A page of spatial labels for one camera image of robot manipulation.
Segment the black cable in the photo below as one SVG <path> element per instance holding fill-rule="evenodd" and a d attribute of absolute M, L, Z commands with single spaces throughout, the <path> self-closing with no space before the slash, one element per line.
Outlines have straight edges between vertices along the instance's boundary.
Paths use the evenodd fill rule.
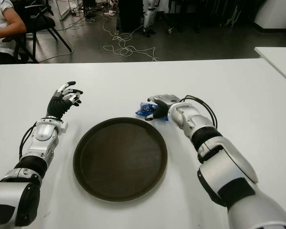
<path fill-rule="evenodd" d="M 197 97 L 194 97 L 192 95 L 187 95 L 185 98 L 181 99 L 180 102 L 184 102 L 187 99 L 194 100 L 194 101 L 198 102 L 199 104 L 201 104 L 210 114 L 211 119 L 212 119 L 212 123 L 215 126 L 215 128 L 216 129 L 218 128 L 218 121 L 217 121 L 216 115 L 207 103 L 205 103 L 203 100 L 201 100 Z"/>
<path fill-rule="evenodd" d="M 33 132 L 33 129 L 35 128 L 36 123 L 37 123 L 37 122 L 35 122 L 34 125 L 31 126 L 31 127 L 27 130 L 27 132 L 25 132 L 25 134 L 24 134 L 24 136 L 23 136 L 23 138 L 22 138 L 22 140 L 21 140 L 21 143 L 20 143 L 20 146 L 19 146 L 19 160 L 22 158 L 22 149 L 23 149 L 23 146 L 24 146 L 24 144 L 26 143 L 26 141 L 28 140 L 28 138 L 30 137 L 31 133 Z"/>
<path fill-rule="evenodd" d="M 196 98 L 196 97 L 194 97 L 194 96 L 192 96 L 192 95 L 187 95 L 186 97 L 191 97 L 191 98 L 193 98 L 193 99 L 195 99 L 195 100 L 198 100 L 199 102 L 203 103 L 205 106 L 207 106 L 208 109 L 210 110 L 210 112 L 212 112 L 212 114 L 213 114 L 213 116 L 214 116 L 215 123 L 216 123 L 216 128 L 217 128 L 217 118 L 216 118 L 216 115 L 215 115 L 215 113 L 213 112 L 213 110 L 210 108 L 210 106 L 209 106 L 207 103 L 205 103 L 203 100 L 201 100 L 201 99 L 199 99 L 199 98 Z"/>

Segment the blue snack package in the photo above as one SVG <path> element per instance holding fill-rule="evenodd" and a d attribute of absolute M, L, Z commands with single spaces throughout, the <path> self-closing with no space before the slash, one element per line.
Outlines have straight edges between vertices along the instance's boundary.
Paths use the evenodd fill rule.
<path fill-rule="evenodd" d="M 136 112 L 137 115 L 141 115 L 144 117 L 147 117 L 155 112 L 155 110 L 158 108 L 155 104 L 146 104 L 141 103 L 140 109 Z M 168 117 L 161 118 L 162 120 L 168 121 Z"/>

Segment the robot leg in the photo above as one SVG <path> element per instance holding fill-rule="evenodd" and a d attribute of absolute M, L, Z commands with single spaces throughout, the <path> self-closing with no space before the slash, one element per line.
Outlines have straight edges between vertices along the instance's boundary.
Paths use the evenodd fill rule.
<path fill-rule="evenodd" d="M 150 36 L 148 31 L 150 26 L 153 24 L 154 14 L 156 14 L 155 2 L 156 0 L 148 0 L 148 10 L 144 15 L 143 32 L 147 37 Z"/>
<path fill-rule="evenodd" d="M 161 0 L 155 0 L 155 4 L 154 4 L 155 11 L 154 11 L 153 18 L 152 18 L 152 25 L 154 24 L 154 21 L 156 20 L 157 8 L 158 8 L 159 5 L 160 5 L 160 1 L 161 1 Z"/>

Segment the chair leg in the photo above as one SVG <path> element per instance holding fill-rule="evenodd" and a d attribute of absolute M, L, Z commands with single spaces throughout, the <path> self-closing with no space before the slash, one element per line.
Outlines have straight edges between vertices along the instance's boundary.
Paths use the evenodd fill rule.
<path fill-rule="evenodd" d="M 19 54 L 19 45 L 16 43 L 15 51 L 14 51 L 15 63 L 18 63 L 18 62 L 19 62 L 19 60 L 18 60 L 18 54 Z"/>
<path fill-rule="evenodd" d="M 57 37 L 55 37 L 54 33 L 52 33 L 52 31 L 50 29 L 47 29 L 47 31 L 49 31 L 49 33 L 52 35 L 52 37 L 55 38 L 55 40 L 57 40 Z"/>
<path fill-rule="evenodd" d="M 16 40 L 16 43 L 21 47 L 21 49 L 32 59 L 33 63 L 39 63 L 35 57 L 27 50 L 25 44 L 23 44 L 20 40 Z"/>
<path fill-rule="evenodd" d="M 66 41 L 61 37 L 61 35 L 56 31 L 56 29 L 54 27 L 51 27 L 51 29 L 54 31 L 54 33 L 56 33 L 56 35 L 58 36 L 58 38 L 62 41 L 62 43 L 69 49 L 69 51 L 72 51 L 72 49 L 70 48 L 70 46 L 66 43 Z"/>
<path fill-rule="evenodd" d="M 36 32 L 33 33 L 33 56 L 36 57 Z"/>

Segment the person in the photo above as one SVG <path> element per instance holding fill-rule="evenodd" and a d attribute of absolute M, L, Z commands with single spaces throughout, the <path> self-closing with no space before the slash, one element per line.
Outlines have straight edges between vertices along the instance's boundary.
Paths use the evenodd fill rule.
<path fill-rule="evenodd" d="M 26 32 L 25 24 L 10 0 L 0 0 L 0 64 L 15 63 L 15 42 L 2 42 L 3 38 Z"/>

